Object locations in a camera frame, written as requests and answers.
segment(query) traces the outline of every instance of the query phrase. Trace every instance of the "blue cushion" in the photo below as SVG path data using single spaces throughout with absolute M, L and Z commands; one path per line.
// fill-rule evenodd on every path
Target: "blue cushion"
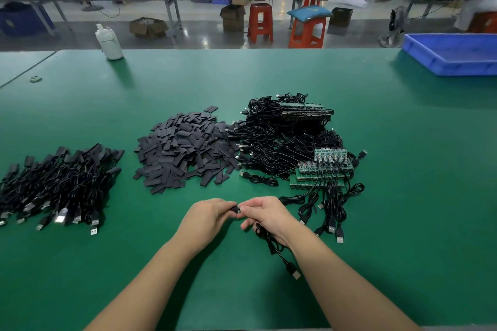
M 298 8 L 296 10 L 288 11 L 287 14 L 300 22 L 306 22 L 307 20 L 313 19 L 315 17 L 333 16 L 330 10 L 327 10 L 326 8 L 323 8 L 321 6 L 307 6 Z

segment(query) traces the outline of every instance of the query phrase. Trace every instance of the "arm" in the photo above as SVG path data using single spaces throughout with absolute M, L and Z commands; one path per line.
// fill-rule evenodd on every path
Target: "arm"
M 100 330 L 155 330 L 177 280 L 190 260 L 235 217 L 234 201 L 203 200 L 191 206 L 176 234 L 119 295 L 85 328 Z
M 241 228 L 261 223 L 295 255 L 332 329 L 419 330 L 399 308 L 335 255 L 308 227 L 272 196 L 240 204 Z

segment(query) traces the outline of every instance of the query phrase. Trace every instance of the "hand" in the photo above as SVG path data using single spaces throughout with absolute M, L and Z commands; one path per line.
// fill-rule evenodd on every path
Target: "hand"
M 295 227 L 301 226 L 288 209 L 275 196 L 261 196 L 246 200 L 239 204 L 240 213 L 238 218 L 247 217 L 240 227 L 245 230 L 260 223 L 268 232 L 274 235 L 276 240 L 282 245 L 288 246 L 288 235 Z
M 229 210 L 236 204 L 235 201 L 220 198 L 193 204 L 173 238 L 181 241 L 190 253 L 200 253 L 219 233 L 226 220 L 236 218 L 237 215 Z

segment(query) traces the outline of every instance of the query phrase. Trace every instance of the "forearm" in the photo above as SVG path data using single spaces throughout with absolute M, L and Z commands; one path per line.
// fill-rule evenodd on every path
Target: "forearm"
M 192 258 L 193 254 L 181 241 L 171 239 L 85 331 L 154 330 L 177 280 Z
M 332 329 L 419 330 L 307 227 L 295 225 L 286 240 Z

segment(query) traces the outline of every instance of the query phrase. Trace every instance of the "orange plastic stool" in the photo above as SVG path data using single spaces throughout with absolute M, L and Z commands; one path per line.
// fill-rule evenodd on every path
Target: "orange plastic stool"
M 320 0 L 304 0 L 304 5 L 302 7 L 307 7 L 309 5 L 309 3 L 311 3 L 310 4 L 311 6 L 315 6 L 315 5 L 320 6 L 321 5 Z
M 262 22 L 258 22 L 259 13 L 263 14 Z M 256 3 L 250 6 L 250 16 L 248 19 L 247 37 L 252 43 L 257 42 L 259 34 L 269 35 L 269 40 L 273 41 L 273 7 L 268 3 Z
M 290 42 L 288 43 L 288 48 L 323 48 L 323 40 L 325 39 L 325 29 L 326 29 L 326 17 L 315 17 L 306 22 L 302 22 L 302 24 L 304 25 L 304 30 L 302 31 L 302 34 L 295 35 L 295 27 L 297 26 L 297 20 L 296 19 L 294 20 L 292 34 L 290 36 Z M 323 24 L 321 37 L 316 37 L 312 33 L 314 27 L 317 24 Z
M 469 33 L 497 33 L 497 12 L 475 13 L 468 28 Z

